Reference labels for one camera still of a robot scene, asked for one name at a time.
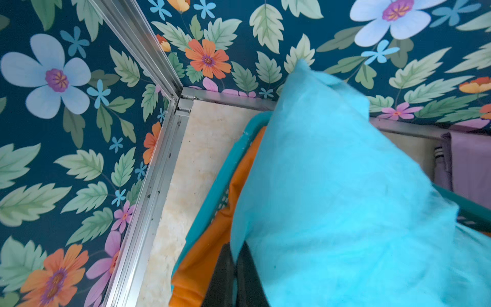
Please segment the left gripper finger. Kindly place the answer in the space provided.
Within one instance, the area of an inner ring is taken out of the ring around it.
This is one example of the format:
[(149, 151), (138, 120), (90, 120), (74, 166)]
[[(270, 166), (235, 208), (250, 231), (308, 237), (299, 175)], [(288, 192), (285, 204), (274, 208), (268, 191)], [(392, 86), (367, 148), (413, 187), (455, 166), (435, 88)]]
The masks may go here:
[(202, 307), (268, 305), (249, 246), (243, 244), (234, 261), (230, 245), (223, 245)]

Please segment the orange pants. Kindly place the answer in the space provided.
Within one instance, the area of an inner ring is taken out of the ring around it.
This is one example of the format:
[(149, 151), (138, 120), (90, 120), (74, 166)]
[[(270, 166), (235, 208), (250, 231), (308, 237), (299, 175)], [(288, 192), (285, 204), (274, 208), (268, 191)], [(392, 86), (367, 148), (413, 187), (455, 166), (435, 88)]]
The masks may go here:
[(228, 185), (228, 203), (194, 244), (179, 265), (171, 284), (174, 286), (170, 306), (201, 306), (221, 253), (229, 243), (233, 215), (240, 193), (253, 166), (263, 139), (263, 127), (235, 169)]

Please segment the teal cloth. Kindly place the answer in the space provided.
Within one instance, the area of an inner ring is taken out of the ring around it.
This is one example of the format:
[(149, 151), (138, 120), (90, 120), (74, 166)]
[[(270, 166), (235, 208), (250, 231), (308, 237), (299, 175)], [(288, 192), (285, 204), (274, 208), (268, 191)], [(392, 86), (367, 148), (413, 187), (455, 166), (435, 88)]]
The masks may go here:
[(232, 255), (249, 246), (271, 306), (489, 306), (490, 239), (457, 222), (369, 108), (296, 65), (240, 194)]

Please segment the teal plastic basket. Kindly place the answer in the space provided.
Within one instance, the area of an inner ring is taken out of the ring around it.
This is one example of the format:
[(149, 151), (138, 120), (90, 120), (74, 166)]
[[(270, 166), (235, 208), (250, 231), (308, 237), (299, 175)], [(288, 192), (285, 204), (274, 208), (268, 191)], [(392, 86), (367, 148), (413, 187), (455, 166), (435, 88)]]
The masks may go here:
[[(180, 253), (178, 260), (173, 268), (172, 275), (178, 271), (183, 260), (193, 249), (193, 246), (208, 229), (209, 225), (216, 217), (217, 213), (228, 205), (228, 192), (230, 181), (249, 150), (252, 142), (262, 130), (267, 126), (272, 116), (271, 111), (266, 111), (254, 116), (247, 124), (239, 141), (237, 141), (224, 164), (222, 165), (216, 180), (211, 186), (189, 232), (185, 239), (185, 245)], [(455, 202), (459, 206), (457, 221), (469, 228), (484, 234), (490, 234), (490, 210), (477, 203), (455, 194), (441, 186), (434, 184), (434, 188), (447, 200)]]

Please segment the purple cloth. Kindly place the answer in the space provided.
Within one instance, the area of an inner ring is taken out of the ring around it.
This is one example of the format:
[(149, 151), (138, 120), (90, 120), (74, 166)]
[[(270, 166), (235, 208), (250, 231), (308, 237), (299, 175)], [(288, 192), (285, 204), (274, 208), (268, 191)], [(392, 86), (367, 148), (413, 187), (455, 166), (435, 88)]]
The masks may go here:
[(434, 182), (490, 208), (490, 137), (451, 131), (435, 148)]

